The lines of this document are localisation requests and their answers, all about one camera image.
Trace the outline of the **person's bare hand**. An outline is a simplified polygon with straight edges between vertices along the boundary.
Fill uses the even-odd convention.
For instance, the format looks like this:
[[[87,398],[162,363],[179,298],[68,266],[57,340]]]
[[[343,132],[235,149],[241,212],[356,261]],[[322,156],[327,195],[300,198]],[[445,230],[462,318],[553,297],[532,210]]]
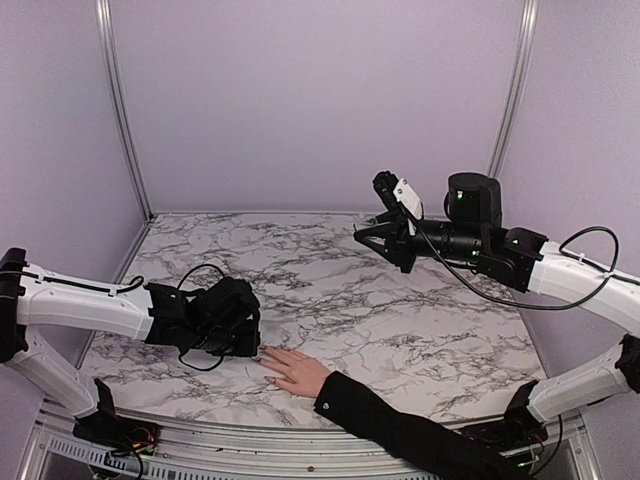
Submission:
[[[272,386],[294,396],[316,399],[331,371],[315,358],[295,350],[264,347],[253,360],[270,371]]]

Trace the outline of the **black sleeved forearm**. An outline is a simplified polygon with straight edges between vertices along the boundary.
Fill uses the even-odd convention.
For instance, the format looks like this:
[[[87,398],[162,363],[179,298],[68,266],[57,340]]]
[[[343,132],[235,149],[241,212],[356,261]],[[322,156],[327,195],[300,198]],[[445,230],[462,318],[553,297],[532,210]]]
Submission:
[[[395,458],[442,479],[530,479],[502,455],[427,418],[400,412],[340,372],[325,380],[315,412]]]

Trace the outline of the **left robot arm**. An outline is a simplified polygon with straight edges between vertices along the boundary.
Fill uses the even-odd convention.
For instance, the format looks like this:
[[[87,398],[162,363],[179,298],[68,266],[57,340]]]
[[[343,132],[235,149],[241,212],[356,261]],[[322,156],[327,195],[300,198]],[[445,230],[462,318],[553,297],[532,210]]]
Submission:
[[[117,415],[109,387],[82,374],[38,327],[109,332],[174,347],[181,356],[199,350],[223,360],[256,355],[259,322],[252,287],[229,276],[185,291],[143,278],[118,285],[61,275],[28,262],[22,248],[10,248],[1,258],[2,364],[61,403],[74,417],[75,436],[106,445],[154,427]]]

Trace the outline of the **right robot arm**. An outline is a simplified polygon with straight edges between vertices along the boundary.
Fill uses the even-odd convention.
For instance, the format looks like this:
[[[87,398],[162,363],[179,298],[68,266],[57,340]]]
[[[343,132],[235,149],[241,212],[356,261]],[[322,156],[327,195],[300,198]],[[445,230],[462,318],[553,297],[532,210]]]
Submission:
[[[562,375],[518,388],[503,417],[462,428],[462,435],[495,450],[546,439],[546,423],[584,405],[639,390],[639,280],[603,266],[565,244],[502,225],[501,187],[495,178],[463,172],[448,179],[443,221],[424,217],[420,197],[406,179],[382,171],[373,187],[386,212],[355,240],[410,273],[430,257],[452,274],[469,270],[522,293],[557,299],[555,310],[581,307],[622,328],[622,340]]]

